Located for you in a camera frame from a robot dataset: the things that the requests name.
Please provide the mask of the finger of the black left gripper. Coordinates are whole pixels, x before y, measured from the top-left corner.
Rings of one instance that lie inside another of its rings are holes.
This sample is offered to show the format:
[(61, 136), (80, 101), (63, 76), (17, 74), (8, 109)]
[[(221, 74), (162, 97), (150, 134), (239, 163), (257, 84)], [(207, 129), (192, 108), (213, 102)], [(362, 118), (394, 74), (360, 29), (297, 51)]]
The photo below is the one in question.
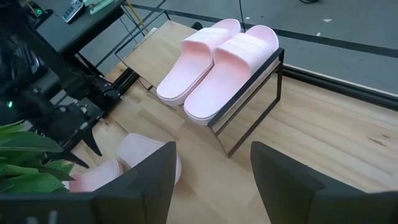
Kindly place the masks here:
[(81, 131), (81, 138), (85, 144), (98, 156), (102, 156), (102, 153), (94, 139), (92, 130), (86, 129)]
[(83, 160), (81, 160), (80, 158), (78, 158), (76, 155), (74, 155), (71, 151), (64, 151), (63, 152), (63, 158), (66, 161), (70, 161), (70, 162), (74, 162), (76, 164), (78, 164), (79, 166), (82, 166), (86, 169), (89, 169), (89, 165), (87, 163), (85, 163)]

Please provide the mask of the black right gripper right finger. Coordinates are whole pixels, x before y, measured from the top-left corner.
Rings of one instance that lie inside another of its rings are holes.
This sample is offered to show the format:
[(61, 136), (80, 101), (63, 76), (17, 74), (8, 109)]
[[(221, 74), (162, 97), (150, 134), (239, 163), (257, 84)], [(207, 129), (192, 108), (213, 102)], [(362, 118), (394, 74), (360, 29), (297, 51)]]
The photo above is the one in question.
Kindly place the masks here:
[(271, 224), (307, 224), (315, 193), (325, 188), (308, 166), (259, 141), (251, 143), (251, 165)]

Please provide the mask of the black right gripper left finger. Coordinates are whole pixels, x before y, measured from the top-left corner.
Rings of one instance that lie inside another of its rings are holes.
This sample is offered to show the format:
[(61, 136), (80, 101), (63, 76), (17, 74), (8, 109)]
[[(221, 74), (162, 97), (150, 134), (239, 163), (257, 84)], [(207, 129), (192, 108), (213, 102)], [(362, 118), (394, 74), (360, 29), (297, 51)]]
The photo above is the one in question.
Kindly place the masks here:
[(166, 224), (177, 149), (167, 142), (137, 166), (95, 191), (96, 224)]

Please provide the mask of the green plant in black pot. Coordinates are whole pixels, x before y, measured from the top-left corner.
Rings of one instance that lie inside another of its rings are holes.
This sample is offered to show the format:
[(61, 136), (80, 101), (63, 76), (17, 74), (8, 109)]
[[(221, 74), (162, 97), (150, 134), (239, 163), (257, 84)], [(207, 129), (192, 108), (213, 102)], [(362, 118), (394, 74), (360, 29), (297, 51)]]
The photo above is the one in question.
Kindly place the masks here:
[(0, 126), (0, 194), (67, 193), (74, 163), (54, 140), (23, 126)]

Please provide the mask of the dark grey desk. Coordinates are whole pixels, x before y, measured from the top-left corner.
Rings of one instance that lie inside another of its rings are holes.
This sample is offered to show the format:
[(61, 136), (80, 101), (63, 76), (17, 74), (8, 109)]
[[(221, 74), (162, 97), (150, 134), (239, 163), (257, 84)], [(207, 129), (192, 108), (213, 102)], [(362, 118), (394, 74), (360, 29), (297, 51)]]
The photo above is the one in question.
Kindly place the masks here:
[(53, 14), (37, 28), (37, 32), (64, 57), (74, 55), (90, 43), (102, 31), (123, 15), (121, 4), (124, 0), (114, 0), (96, 14), (83, 13), (71, 24), (67, 24), (62, 14), (70, 5), (70, 0), (35, 0)]

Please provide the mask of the grey desk calculator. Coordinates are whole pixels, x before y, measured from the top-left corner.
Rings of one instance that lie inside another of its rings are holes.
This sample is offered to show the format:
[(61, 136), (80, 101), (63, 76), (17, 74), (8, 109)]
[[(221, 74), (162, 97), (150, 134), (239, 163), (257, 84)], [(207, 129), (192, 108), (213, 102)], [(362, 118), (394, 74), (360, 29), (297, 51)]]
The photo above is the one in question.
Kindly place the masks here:
[(72, 0), (67, 10), (63, 13), (62, 18), (69, 24), (78, 18), (83, 12), (85, 12), (83, 0)]

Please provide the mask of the mint green stapler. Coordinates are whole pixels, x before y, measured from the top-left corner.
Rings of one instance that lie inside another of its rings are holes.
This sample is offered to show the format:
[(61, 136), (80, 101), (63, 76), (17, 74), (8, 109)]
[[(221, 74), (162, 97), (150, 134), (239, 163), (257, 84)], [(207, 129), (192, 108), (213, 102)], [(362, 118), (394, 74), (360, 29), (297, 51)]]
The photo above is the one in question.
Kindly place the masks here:
[(99, 2), (94, 3), (90, 8), (90, 14), (96, 14), (100, 10), (102, 10), (107, 5), (111, 4), (114, 0), (99, 0)]

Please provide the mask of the wooden shelf black metal frame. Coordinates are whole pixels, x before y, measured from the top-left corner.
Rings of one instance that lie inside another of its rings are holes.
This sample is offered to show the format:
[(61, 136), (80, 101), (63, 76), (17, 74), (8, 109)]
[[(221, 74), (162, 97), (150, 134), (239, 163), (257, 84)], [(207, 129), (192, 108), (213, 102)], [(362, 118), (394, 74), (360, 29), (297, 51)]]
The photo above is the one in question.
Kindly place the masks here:
[[(174, 21), (166, 21), (159, 28), (152, 30), (136, 46), (136, 48), (124, 58), (123, 63), (134, 70), (144, 82), (148, 91), (153, 91), (155, 96), (156, 88), (161, 81), (167, 76), (169, 71), (175, 65), (176, 61), (182, 54), (181, 41), (197, 30), (191, 27), (179, 24)], [(275, 75), (277, 81), (275, 84), (275, 97), (269, 103), (268, 107), (261, 110), (259, 116), (253, 116), (251, 123), (244, 129), (244, 132), (239, 135), (238, 139), (233, 143), (222, 143), (221, 147), (227, 156), (232, 156), (243, 142), (251, 135), (262, 120), (269, 114), (276, 104), (280, 101), (282, 91), (282, 72), (277, 72), (274, 69), (278, 65), (283, 66), (284, 50), (279, 48), (272, 54), (272, 56), (262, 64), (262, 66), (255, 72), (255, 74), (245, 83), (254, 81), (255, 75), (259, 78), (249, 86), (243, 96), (238, 98), (238, 101), (232, 104), (232, 107), (227, 108), (224, 105), (222, 109), (210, 120), (210, 122), (203, 126), (192, 121), (184, 110), (184, 103), (178, 106), (169, 106), (162, 104), (170, 109), (176, 110), (185, 115), (188, 123), (206, 132), (211, 139), (219, 141), (221, 135), (227, 131), (232, 122), (236, 120), (237, 116), (242, 113), (243, 109), (247, 107), (248, 103), (259, 95), (263, 86), (269, 82), (271, 76)]]

